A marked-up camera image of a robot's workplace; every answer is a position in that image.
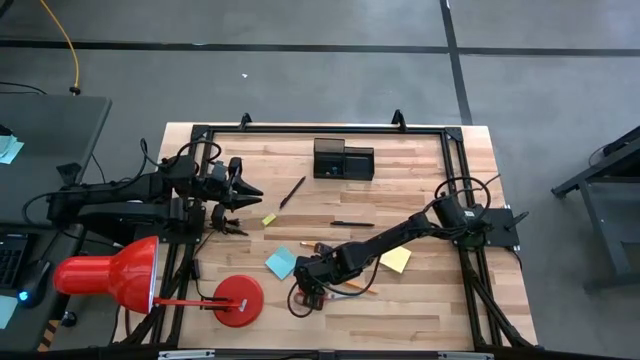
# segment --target blue sticky note on desk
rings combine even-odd
[[[267,267],[280,279],[284,280],[296,265],[296,257],[284,246],[280,246],[276,252],[265,262]]]
[[[16,155],[18,155],[20,149],[22,149],[23,145],[24,143],[21,143],[20,141],[16,141],[13,144],[9,145],[9,149],[7,149],[4,155],[0,156],[0,163],[11,164]]]
[[[7,327],[13,310],[18,304],[18,299],[10,296],[0,296],[0,329]]]

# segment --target butcher block tabletop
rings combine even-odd
[[[194,124],[167,124],[160,158],[175,155],[180,146],[189,142]],[[487,181],[497,175],[488,128],[467,126],[462,127],[462,132],[471,176]],[[373,181],[314,179],[313,140],[317,137],[345,139],[346,146],[373,147]],[[435,187],[445,180],[438,136],[221,132],[215,134],[214,141],[222,147],[218,160],[227,164],[231,157],[241,157],[243,179],[262,190],[264,196],[259,204],[226,214],[227,218],[240,218],[241,229],[249,236],[214,233],[198,252],[200,289],[205,295],[212,295],[225,278],[248,275],[262,286],[265,302],[258,319],[244,328],[226,327],[216,320],[212,311],[186,307],[181,348],[473,349],[459,256],[450,242],[425,237],[407,243],[405,248],[412,254],[404,272],[399,274],[380,265],[371,287],[377,294],[328,302],[322,311],[314,311],[304,319],[294,317],[287,309],[287,293],[295,282],[293,275],[280,280],[265,265],[280,246],[296,256],[310,256],[313,249],[301,246],[300,242],[338,245],[365,241],[421,210],[433,199]],[[457,171],[453,145],[451,151]],[[306,181],[287,205],[278,210],[280,202],[302,176],[307,177]],[[503,206],[500,178],[492,181],[489,189],[491,207]],[[477,202],[485,202],[483,192],[475,195]],[[215,204],[206,203],[207,218]],[[271,213],[276,219],[265,227],[262,219]],[[433,211],[427,215],[437,222]],[[375,226],[330,226],[334,220],[369,222]],[[209,235],[210,230],[206,231],[203,239]],[[167,245],[161,245],[160,251],[162,260],[156,289]],[[501,248],[487,248],[486,257],[496,302],[523,337],[535,343],[527,294],[516,258]],[[366,284],[372,271],[373,266],[367,268],[356,282]],[[344,291],[357,290],[345,285],[337,287]],[[192,281],[187,299],[199,298]],[[482,332],[489,340],[486,311],[479,299],[478,304]],[[305,308],[294,305],[294,310],[304,312]],[[171,312],[169,308],[163,339],[168,334]],[[132,313],[131,318],[135,327],[143,315]],[[121,311],[116,341],[125,337],[124,327]]]

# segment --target gray desk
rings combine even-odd
[[[57,173],[57,165],[77,162],[84,172],[110,106],[111,101],[106,98],[0,95],[0,123],[12,128],[18,138],[25,142],[22,149],[24,153],[18,155],[14,164],[33,172],[30,178],[16,179],[3,176],[15,171],[7,171],[9,167],[0,168],[0,193],[3,197],[5,193],[8,194],[7,199],[2,199],[0,229],[40,234],[28,262],[40,257],[55,231],[46,228],[45,201],[38,201],[29,208],[30,217],[42,225],[41,228],[28,228],[23,224],[20,215],[22,205],[35,195],[59,189],[62,180]],[[47,149],[56,151],[48,153]],[[60,236],[50,250],[48,259],[55,268],[62,260],[74,255],[77,249],[77,240]],[[15,290],[0,290],[0,295],[15,296]],[[66,300],[66,297],[56,293],[49,281],[40,305],[32,309],[16,308],[6,329],[0,330],[0,351],[36,349],[47,322],[58,315],[55,314],[56,310],[64,309]]]

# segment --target gray floor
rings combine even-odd
[[[460,46],[637,48],[634,0],[451,0]],[[215,43],[446,45],[437,0],[68,0],[51,6],[74,39]],[[36,0],[0,20],[0,35],[59,38]],[[109,178],[138,166],[137,143],[157,151],[169,121],[386,123],[393,110],[421,124],[460,124],[448,55],[79,51],[81,87],[114,106],[96,149]],[[476,125],[488,125],[519,228],[524,277],[541,345],[640,357],[640,289],[588,296],[608,274],[582,200],[549,189],[586,167],[600,145],[638,125],[640,58],[461,59]],[[68,51],[0,48],[0,79],[65,93]],[[91,169],[89,180],[98,180]],[[85,307],[91,333],[59,347],[103,343],[113,307]]]

